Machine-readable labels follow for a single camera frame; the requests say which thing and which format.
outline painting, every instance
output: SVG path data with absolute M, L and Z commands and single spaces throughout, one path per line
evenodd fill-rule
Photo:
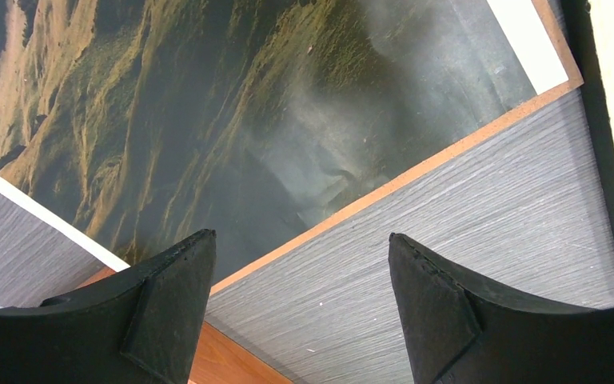
M 0 177 L 220 281 L 546 90 L 493 3 L 0 0 Z

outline brown wood piece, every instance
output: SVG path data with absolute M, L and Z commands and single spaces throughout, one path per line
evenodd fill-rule
M 80 286 L 87 286 L 115 272 L 105 267 Z M 204 322 L 197 353 L 189 373 L 189 384 L 290 383 L 274 368 L 265 364 L 231 338 Z

